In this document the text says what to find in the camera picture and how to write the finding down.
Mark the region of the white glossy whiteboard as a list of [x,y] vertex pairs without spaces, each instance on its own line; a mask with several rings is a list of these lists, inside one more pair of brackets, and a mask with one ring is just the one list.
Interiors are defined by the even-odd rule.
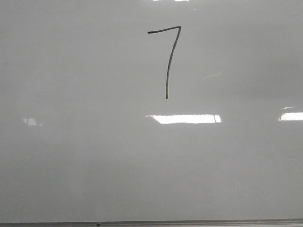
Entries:
[[0,220],[303,216],[300,0],[3,0]]

